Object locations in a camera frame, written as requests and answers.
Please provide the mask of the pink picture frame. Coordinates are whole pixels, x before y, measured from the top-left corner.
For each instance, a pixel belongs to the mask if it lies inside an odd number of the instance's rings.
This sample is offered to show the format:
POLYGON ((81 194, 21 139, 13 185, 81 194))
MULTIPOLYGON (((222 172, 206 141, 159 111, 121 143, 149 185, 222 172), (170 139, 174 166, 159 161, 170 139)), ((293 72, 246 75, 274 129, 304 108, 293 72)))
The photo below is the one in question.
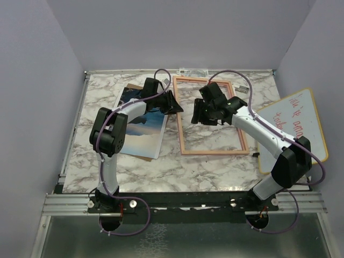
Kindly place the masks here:
POLYGON ((219 91, 201 90, 206 78, 173 77, 177 103, 177 128, 182 155, 248 155, 246 134, 225 122, 225 111, 214 107, 211 99, 225 100, 235 96, 230 81, 215 80, 219 91))

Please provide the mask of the blue landscape photo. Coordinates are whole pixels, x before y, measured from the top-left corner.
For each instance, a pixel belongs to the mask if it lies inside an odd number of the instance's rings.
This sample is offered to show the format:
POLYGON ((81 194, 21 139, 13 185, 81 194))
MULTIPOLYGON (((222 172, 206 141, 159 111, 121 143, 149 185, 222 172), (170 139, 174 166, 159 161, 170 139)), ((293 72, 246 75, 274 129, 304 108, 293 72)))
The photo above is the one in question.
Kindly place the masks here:
POLYGON ((139 116, 127 124, 122 154, 151 160, 159 157, 167 116, 158 108, 139 116))

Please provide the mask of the brown cardboard backing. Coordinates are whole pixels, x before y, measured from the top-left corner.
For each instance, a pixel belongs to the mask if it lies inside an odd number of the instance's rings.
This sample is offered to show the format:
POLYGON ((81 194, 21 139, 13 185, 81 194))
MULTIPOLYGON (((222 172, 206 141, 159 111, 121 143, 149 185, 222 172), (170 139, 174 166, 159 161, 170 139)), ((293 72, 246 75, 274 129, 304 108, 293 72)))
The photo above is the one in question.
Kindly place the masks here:
MULTIPOLYGON (((128 84, 118 98, 118 105, 122 105, 132 98, 138 98, 141 87, 128 84)), ((121 154, 137 157, 150 162, 155 157, 155 145, 151 145, 157 134, 149 126, 146 115, 139 116, 127 124, 124 146, 121 154)))

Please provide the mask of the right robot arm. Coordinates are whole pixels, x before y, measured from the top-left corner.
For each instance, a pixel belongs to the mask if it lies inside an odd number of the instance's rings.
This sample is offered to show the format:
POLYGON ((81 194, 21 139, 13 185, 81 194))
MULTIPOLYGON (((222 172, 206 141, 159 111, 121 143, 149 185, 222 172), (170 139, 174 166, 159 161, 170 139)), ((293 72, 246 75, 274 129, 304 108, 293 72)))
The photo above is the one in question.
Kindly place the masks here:
POLYGON ((292 187, 311 169, 311 144, 306 137, 296 139, 278 131, 260 119, 241 98, 227 99, 216 82, 203 86, 199 92, 201 98, 194 102, 193 124, 228 123, 248 133, 276 159, 270 174, 248 192, 247 204, 252 210, 261 209, 270 196, 292 187))

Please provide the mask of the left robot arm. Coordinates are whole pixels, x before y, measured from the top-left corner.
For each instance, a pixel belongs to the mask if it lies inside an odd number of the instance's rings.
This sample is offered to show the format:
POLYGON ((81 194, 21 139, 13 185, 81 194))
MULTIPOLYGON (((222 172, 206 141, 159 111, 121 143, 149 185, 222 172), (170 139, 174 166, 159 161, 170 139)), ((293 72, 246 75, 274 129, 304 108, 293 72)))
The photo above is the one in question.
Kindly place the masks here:
POLYGON ((114 110, 104 107, 98 110, 89 142, 97 154, 99 166, 95 201, 107 212, 115 211, 120 200, 117 154, 124 145, 127 124, 152 109, 158 109, 164 115, 183 112, 170 90, 165 88, 158 92, 161 84, 161 81, 148 77, 137 97, 114 110))

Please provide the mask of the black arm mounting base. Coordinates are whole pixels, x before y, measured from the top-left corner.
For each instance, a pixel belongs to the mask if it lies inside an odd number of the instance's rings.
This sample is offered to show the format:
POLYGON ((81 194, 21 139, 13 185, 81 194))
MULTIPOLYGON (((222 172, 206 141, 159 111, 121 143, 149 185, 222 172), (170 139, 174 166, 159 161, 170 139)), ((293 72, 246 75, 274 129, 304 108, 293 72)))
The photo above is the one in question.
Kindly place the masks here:
POLYGON ((126 224, 245 223, 246 214, 279 209, 275 195, 254 201, 246 191, 120 192, 116 199, 97 193, 87 206, 88 214, 126 224))

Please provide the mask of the small label card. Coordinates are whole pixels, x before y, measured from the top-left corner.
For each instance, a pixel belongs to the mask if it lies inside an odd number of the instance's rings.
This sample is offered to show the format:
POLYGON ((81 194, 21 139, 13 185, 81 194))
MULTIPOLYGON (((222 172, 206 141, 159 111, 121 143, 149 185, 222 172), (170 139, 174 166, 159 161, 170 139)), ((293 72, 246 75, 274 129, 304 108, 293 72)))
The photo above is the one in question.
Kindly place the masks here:
POLYGON ((184 77, 208 78, 209 70, 208 69, 195 69, 195 68, 180 68, 177 74, 179 76, 184 76, 184 77))

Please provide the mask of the white marker eraser piece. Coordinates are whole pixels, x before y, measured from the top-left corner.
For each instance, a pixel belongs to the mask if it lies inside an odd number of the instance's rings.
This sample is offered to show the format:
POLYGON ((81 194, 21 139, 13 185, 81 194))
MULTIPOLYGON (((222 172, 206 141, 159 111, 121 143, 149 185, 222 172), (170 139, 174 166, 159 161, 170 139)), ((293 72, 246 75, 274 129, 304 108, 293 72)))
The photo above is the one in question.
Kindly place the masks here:
POLYGON ((249 87, 241 84, 234 84, 235 91, 247 94, 249 92, 249 87))

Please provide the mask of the yellow rimmed whiteboard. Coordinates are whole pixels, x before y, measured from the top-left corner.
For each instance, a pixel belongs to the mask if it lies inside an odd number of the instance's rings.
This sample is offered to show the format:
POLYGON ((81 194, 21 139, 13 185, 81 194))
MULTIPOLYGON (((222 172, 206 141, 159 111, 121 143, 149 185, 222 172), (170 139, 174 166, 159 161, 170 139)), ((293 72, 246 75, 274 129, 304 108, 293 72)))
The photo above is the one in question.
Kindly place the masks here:
POLYGON ((296 138, 308 138, 311 152, 322 162, 328 159, 326 141, 311 88, 284 97, 258 110, 257 114, 285 133, 296 138))

